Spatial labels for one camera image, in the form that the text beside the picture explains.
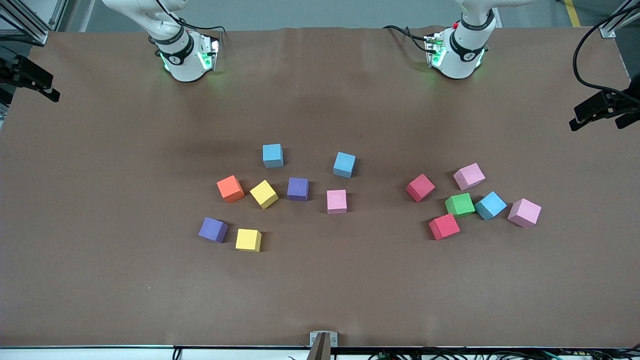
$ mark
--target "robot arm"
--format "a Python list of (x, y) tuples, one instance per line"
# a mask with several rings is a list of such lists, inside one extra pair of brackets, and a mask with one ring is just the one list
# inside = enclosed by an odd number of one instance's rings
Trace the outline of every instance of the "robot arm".
[(453, 28), (425, 37), (427, 61), (443, 75), (464, 79), (471, 75), (484, 54), (487, 39), (495, 29), (493, 8), (515, 7), (534, 0), (455, 0), (462, 17)]
[(179, 81), (194, 81), (215, 67), (218, 39), (186, 29), (172, 12), (189, 0), (102, 0), (110, 9), (130, 18), (149, 33), (165, 69)]

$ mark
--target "brown table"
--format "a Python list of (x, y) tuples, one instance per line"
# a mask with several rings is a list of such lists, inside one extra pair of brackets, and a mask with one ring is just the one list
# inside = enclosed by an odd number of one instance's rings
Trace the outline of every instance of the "brown table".
[[(500, 29), (469, 79), (445, 79), (397, 33), (233, 32), (218, 70), (174, 81), (144, 33), (54, 33), (32, 59), (57, 104), (19, 90), (0, 137), (0, 344), (631, 346), (640, 337), (639, 126), (572, 133), (594, 93), (570, 60), (585, 29)], [(593, 37), (584, 77), (625, 88), (612, 40)], [(286, 166), (266, 169), (264, 143)], [(337, 151), (356, 176), (332, 175)], [(426, 224), (478, 162), (496, 191), (543, 208), (536, 227)], [(407, 182), (436, 184), (414, 203)], [(307, 203), (226, 204), (215, 182), (267, 179)], [(345, 188), (349, 213), (326, 215)], [(228, 222), (224, 244), (198, 237)], [(263, 232), (260, 254), (234, 250)]]

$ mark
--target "light blue cube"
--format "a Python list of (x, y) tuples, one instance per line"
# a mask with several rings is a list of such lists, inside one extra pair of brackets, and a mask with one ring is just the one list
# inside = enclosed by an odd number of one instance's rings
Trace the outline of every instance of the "light blue cube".
[(355, 163), (355, 156), (345, 154), (344, 152), (338, 152), (338, 156), (335, 157), (335, 163), (333, 164), (333, 173), (350, 179), (353, 174), (353, 166)]
[(478, 203), (476, 204), (476, 211), (483, 219), (489, 220), (498, 215), (506, 207), (507, 204), (505, 204), (504, 201), (500, 199), (498, 194), (496, 194), (495, 192), (491, 192), (482, 200), (478, 201)]
[(262, 162), (266, 167), (283, 167), (284, 155), (282, 146), (279, 143), (262, 146)]

